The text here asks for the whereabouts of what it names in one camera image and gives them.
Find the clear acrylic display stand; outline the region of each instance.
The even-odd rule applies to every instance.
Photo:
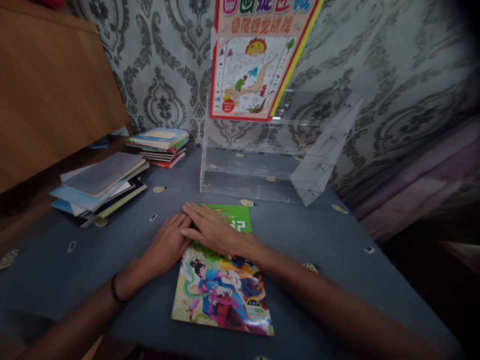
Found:
[[[207,118],[200,192],[308,206],[327,186],[362,100],[286,90],[272,121]]]

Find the stack of books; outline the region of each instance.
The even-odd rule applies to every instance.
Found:
[[[185,156],[189,133],[186,130],[156,127],[130,137],[126,144],[139,148],[139,155],[150,164],[171,169]]]
[[[139,174],[150,164],[141,155],[117,152],[103,161],[60,175],[61,185],[50,191],[61,210],[81,228],[105,219],[147,188]]]

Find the coloring book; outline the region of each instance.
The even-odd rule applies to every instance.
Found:
[[[251,232],[249,208],[206,204],[239,232]],[[171,318],[273,336],[260,269],[243,257],[218,254],[197,241],[181,258]]]
[[[272,119],[323,0],[217,0],[213,119]]]

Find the wooden furniture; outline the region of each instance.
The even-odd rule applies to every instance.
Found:
[[[0,0],[0,257],[51,210],[59,175],[125,149],[85,148],[129,116],[88,21],[25,0]],[[6,208],[28,204],[13,216]]]

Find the forearm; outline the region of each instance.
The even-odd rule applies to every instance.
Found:
[[[389,359],[439,359],[399,323],[279,252],[257,244],[244,256],[296,298],[317,320],[357,348]]]
[[[116,293],[122,300],[130,299],[147,281],[146,276],[130,265],[116,276]],[[121,308],[112,296],[108,281],[30,346],[18,360],[81,359]]]

